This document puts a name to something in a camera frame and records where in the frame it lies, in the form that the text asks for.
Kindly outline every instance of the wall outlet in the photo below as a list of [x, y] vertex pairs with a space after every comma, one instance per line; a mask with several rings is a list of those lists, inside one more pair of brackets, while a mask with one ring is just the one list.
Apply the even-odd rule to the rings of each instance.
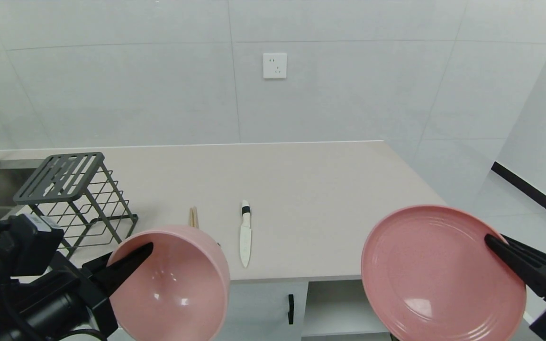
[[263, 77], [286, 78], [288, 54], [263, 54]]

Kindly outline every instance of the black baseboard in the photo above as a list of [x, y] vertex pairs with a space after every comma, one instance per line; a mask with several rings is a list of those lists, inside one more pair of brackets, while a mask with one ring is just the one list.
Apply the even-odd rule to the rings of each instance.
[[546, 209], [546, 195], [543, 192], [540, 192], [540, 190], [527, 183], [524, 179], [520, 178], [498, 162], [494, 162], [492, 171], [503, 177], [503, 179], [515, 186], [518, 190], [524, 192], [526, 196], [529, 196]]

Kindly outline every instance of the pink bowl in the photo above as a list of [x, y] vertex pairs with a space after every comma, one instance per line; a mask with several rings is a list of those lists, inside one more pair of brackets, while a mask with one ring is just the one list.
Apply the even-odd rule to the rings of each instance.
[[137, 233], [109, 265], [153, 242], [153, 253], [111, 296], [119, 324], [138, 341], [209, 341], [225, 321], [229, 265], [220, 246], [190, 226]]
[[372, 230], [362, 254], [370, 305], [402, 341], [507, 341], [526, 305], [525, 285], [488, 249], [476, 217], [411, 206]]

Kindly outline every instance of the countertop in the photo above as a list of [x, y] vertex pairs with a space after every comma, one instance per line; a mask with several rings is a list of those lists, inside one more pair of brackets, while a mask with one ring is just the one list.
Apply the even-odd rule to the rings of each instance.
[[[384, 142], [271, 143], [0, 151], [0, 159], [101, 151], [129, 207], [135, 233], [187, 224], [227, 257], [233, 281], [360, 278], [364, 241], [384, 216], [444, 201]], [[241, 200], [252, 209], [252, 255], [238, 252]], [[112, 251], [80, 249], [81, 264]]]

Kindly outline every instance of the dish rack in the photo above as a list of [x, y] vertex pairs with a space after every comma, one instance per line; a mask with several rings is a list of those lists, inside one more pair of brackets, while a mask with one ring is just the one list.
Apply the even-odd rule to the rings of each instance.
[[67, 250], [70, 259], [78, 248], [120, 243], [121, 231], [129, 237], [138, 222], [112, 173], [104, 166], [102, 153], [51, 155], [13, 199], [64, 229], [60, 249]]

